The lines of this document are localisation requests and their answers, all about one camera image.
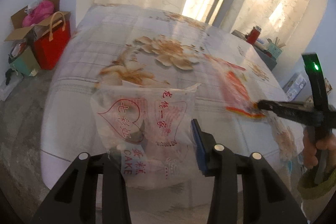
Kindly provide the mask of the person's right hand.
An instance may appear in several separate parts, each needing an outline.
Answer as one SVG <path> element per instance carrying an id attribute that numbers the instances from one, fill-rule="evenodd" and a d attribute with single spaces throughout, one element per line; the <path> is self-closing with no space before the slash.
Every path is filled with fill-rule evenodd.
<path id="1" fill-rule="evenodd" d="M 319 160 L 317 159 L 317 150 L 328 150 L 329 156 L 326 163 L 326 172 L 335 169 L 335 150 L 336 142 L 335 135 L 331 134 L 325 139 L 319 140 L 316 144 L 310 141 L 308 127 L 303 131 L 303 164 L 307 169 L 312 169 L 317 166 Z"/>

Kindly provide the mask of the olive green sleeve forearm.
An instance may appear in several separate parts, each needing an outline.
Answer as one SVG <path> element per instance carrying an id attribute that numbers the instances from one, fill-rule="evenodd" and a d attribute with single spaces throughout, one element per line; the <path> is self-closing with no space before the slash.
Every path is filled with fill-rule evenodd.
<path id="1" fill-rule="evenodd" d="M 299 179 L 297 189 L 304 200 L 315 200 L 327 195 L 335 187 L 335 168 L 323 176 L 323 181 L 316 184 L 313 170 L 307 170 Z"/>

